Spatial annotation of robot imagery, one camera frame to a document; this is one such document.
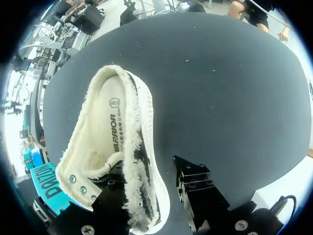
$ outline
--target shoe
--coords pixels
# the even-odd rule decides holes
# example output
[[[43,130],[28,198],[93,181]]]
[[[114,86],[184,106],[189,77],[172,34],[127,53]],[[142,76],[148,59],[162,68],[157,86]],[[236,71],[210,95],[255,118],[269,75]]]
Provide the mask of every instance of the shoe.
[[[119,161],[131,232],[154,234],[168,218],[170,199],[154,156],[152,96],[140,78],[109,65],[90,82],[56,176],[65,193],[92,211],[102,192],[93,181]]]

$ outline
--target dark gray table surface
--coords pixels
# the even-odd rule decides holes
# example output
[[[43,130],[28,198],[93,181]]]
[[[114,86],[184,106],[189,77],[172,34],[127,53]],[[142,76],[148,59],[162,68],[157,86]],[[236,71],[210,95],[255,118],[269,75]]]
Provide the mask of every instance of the dark gray table surface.
[[[104,65],[139,76],[154,104],[156,162],[171,212],[157,234],[191,234],[172,157],[205,164],[235,208],[307,154],[310,102],[296,56],[257,28],[227,17],[181,13],[120,27],[87,45],[45,91],[45,140],[58,164],[88,85]]]

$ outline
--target cable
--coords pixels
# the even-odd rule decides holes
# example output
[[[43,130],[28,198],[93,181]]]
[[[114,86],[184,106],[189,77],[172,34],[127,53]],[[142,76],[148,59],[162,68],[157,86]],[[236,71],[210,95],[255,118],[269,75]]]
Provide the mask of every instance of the cable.
[[[173,5],[172,5],[172,4],[170,3],[170,0],[167,0],[167,3],[169,4],[171,10],[174,10],[174,9],[175,9],[174,2],[173,2]]]
[[[172,4],[173,4],[173,10],[175,11],[174,0],[172,0]]]
[[[277,213],[275,213],[275,215],[277,216],[281,209],[285,206],[285,204],[287,203],[287,200],[288,199],[292,199],[293,200],[293,209],[292,209],[292,213],[291,213],[291,216],[290,216],[290,219],[293,217],[294,213],[295,213],[295,209],[296,209],[296,206],[297,206],[297,199],[294,195],[289,195],[287,197],[281,197],[271,208],[270,208],[270,212],[272,213],[275,213],[275,211]]]
[[[149,5],[149,6],[153,7],[153,8],[155,7],[155,6],[153,6],[152,4],[150,4],[150,3],[147,3],[147,2],[145,2],[145,1],[143,1],[143,3],[144,3],[144,4],[147,4],[147,5]]]
[[[53,30],[51,28],[48,28],[46,26],[39,25],[39,24],[35,25],[35,27],[41,27],[41,28],[45,28],[45,29],[50,30],[51,33],[53,34],[53,41],[51,43],[48,43],[48,44],[31,44],[31,45],[26,45],[26,46],[21,47],[20,50],[25,49],[25,48],[29,48],[29,47],[46,47],[46,46],[49,46],[49,45],[53,44],[57,40],[57,35],[55,34],[55,32],[53,32]]]
[[[175,10],[163,10],[163,11],[159,11],[159,12],[157,12],[156,13],[156,15],[158,15],[158,14],[167,14],[167,13],[177,13],[177,11],[175,11]]]
[[[252,4],[254,4],[257,8],[259,8],[261,11],[263,11],[265,14],[271,16],[272,18],[276,19],[277,21],[279,21],[280,23],[284,24],[285,26],[289,27],[291,29],[291,26],[286,24],[285,22],[282,22],[280,19],[274,17],[272,14],[270,14],[269,12],[267,12],[266,10],[264,10],[261,6],[259,6],[257,3],[255,3],[253,0],[249,0]]]
[[[179,1],[179,3],[177,4],[176,8],[174,9],[175,11],[177,11],[177,8],[179,7],[179,5],[181,4],[182,0]]]
[[[149,13],[149,12],[153,12],[153,11],[155,11],[155,9],[153,9],[153,10],[151,10],[151,11],[139,13],[139,14],[137,14],[137,15],[134,15],[134,17],[135,17],[136,20],[139,20],[136,16],[139,16],[139,15],[142,15],[142,14],[145,14],[145,13]]]

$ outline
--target blue label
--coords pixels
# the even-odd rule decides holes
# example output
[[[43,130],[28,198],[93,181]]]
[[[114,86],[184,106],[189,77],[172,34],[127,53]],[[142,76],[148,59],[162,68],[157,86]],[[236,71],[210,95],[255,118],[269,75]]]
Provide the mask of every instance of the blue label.
[[[69,206],[69,201],[77,204],[60,189],[53,164],[32,168],[30,173],[38,195],[57,215],[61,209],[65,210]]]

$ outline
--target person's hand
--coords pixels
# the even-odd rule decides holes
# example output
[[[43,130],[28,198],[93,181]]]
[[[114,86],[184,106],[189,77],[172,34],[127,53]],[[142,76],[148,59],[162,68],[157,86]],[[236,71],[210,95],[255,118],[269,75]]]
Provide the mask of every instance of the person's hand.
[[[285,27],[281,33],[278,34],[278,38],[280,41],[287,42],[288,41],[288,33],[289,33],[289,28]]]

